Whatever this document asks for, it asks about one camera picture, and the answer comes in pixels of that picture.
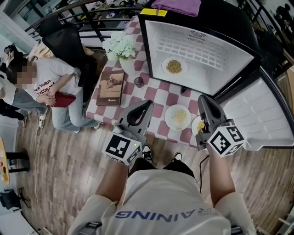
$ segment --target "black sneaker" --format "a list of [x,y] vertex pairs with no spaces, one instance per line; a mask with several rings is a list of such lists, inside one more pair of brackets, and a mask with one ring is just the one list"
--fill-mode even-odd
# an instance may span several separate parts
[[174,157],[173,157],[173,161],[182,161],[182,154],[180,152],[175,153]]
[[143,152],[142,152],[143,158],[149,162],[150,164],[153,164],[153,158],[151,153],[151,147],[150,145],[144,145]]

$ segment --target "book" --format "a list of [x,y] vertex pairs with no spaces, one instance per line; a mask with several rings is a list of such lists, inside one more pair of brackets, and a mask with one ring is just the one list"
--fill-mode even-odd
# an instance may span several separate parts
[[55,99],[56,99],[56,104],[54,106],[55,108],[66,108],[72,102],[75,101],[75,96],[61,93],[61,92],[56,92]]
[[120,106],[123,84],[123,70],[102,72],[96,104],[98,106]]

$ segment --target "black cable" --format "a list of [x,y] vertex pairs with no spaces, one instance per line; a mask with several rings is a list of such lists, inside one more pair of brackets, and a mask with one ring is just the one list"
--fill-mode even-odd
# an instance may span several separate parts
[[205,159],[203,159],[200,164],[199,164],[199,169],[200,169],[200,193],[201,193],[201,189],[202,189],[202,173],[201,173],[201,164],[209,157],[209,155],[206,156]]

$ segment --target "purple cloth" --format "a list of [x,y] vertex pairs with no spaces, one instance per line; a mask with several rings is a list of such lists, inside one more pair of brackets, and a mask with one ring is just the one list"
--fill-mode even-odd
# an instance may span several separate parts
[[196,17],[199,13],[200,5],[201,0],[156,0],[151,7]]

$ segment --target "shelf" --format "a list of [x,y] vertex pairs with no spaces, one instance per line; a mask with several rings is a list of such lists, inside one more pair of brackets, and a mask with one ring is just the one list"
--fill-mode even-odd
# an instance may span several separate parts
[[162,32],[156,51],[196,61],[221,71],[227,70],[228,51],[216,44],[180,32]]

